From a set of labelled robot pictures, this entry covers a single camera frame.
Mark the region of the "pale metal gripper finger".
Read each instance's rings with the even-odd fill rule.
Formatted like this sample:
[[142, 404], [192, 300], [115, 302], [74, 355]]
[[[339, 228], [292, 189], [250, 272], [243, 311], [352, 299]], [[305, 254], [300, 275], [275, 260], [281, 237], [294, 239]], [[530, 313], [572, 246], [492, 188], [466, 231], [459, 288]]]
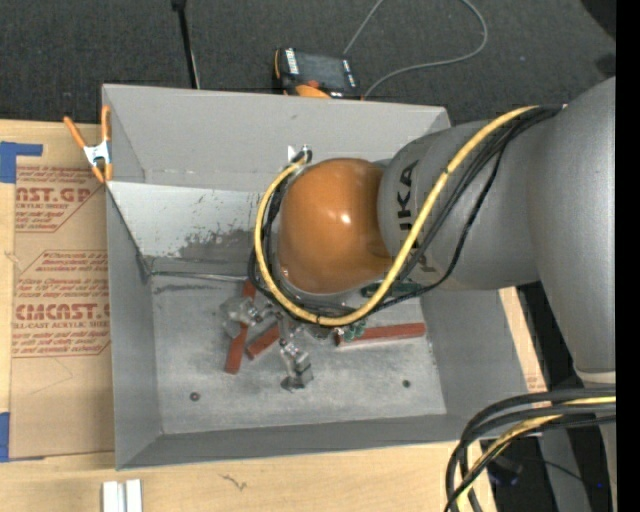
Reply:
[[280, 354], [286, 368], [286, 377], [281, 381], [285, 390], [301, 390], [313, 380], [310, 355], [291, 341], [283, 342]]
[[223, 317], [222, 326], [230, 337], [237, 337], [242, 327], [253, 327], [263, 322], [270, 314], [271, 303], [255, 304], [250, 297], [232, 297], [219, 308]]

